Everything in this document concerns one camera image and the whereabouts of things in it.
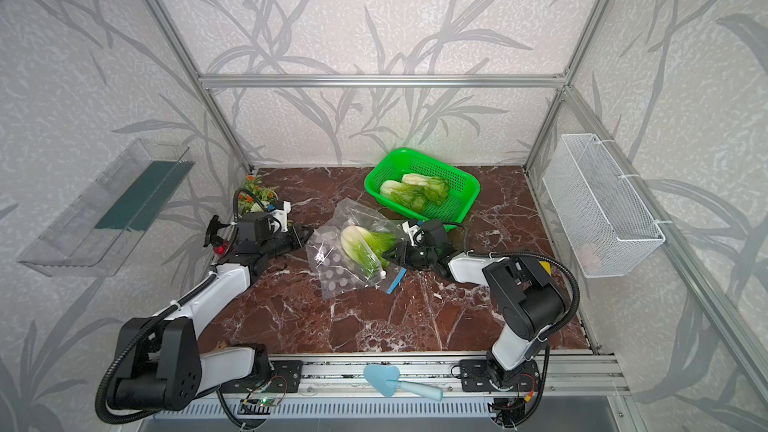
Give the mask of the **chinese cabbage front one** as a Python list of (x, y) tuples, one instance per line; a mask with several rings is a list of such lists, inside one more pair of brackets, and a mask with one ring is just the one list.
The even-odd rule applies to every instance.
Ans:
[(385, 181), (379, 193), (390, 201), (417, 213), (421, 213), (429, 203), (421, 187), (395, 180)]

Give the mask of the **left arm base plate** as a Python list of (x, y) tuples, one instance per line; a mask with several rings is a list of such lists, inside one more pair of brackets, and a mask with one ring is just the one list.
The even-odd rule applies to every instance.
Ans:
[(228, 394), (295, 394), (299, 390), (303, 365), (301, 360), (273, 361), (270, 374), (230, 381), (222, 385), (221, 390)]

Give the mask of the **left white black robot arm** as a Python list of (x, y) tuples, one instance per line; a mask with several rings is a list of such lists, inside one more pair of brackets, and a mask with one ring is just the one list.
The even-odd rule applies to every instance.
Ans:
[(222, 385), (245, 380), (269, 385), (274, 369), (262, 344), (229, 346), (203, 353), (198, 339), (212, 320), (253, 286), (270, 262), (302, 248), (313, 228), (289, 221), (287, 201), (269, 204), (246, 188), (233, 196), (234, 231), (213, 217), (204, 244), (222, 248), (206, 278), (184, 296), (149, 317), (127, 321), (116, 352), (95, 395), (95, 413), (104, 423), (122, 425), (160, 411), (179, 411)]

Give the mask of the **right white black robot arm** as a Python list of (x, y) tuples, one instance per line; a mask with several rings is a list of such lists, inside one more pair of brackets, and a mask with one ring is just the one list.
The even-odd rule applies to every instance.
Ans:
[(383, 257), (405, 269), (489, 289), (505, 325), (487, 353), (487, 380), (496, 390), (509, 390), (549, 338), (575, 317), (581, 300), (576, 275), (536, 252), (460, 251), (445, 226), (437, 219), (411, 219)]

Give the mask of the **lettuce head from dotted bag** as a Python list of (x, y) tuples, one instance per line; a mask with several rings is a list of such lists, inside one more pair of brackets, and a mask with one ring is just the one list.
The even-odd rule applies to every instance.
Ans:
[(396, 236), (389, 232), (370, 231), (350, 225), (341, 233), (341, 246), (349, 259), (356, 263), (366, 279), (383, 277), (389, 267), (384, 253), (396, 245)]

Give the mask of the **chinese cabbage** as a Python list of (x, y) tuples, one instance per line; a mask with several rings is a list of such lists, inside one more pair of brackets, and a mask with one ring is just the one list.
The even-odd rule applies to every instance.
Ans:
[(449, 181), (438, 176), (409, 173), (402, 177), (401, 182), (421, 187), (427, 200), (437, 206), (447, 200), (450, 192)]

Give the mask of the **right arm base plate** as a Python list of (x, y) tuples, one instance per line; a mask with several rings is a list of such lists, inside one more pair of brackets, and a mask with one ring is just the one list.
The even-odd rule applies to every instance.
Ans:
[(463, 392), (512, 392), (532, 394), (539, 389), (540, 373), (535, 360), (524, 361), (513, 370), (497, 362), (465, 359), (459, 362), (458, 376)]

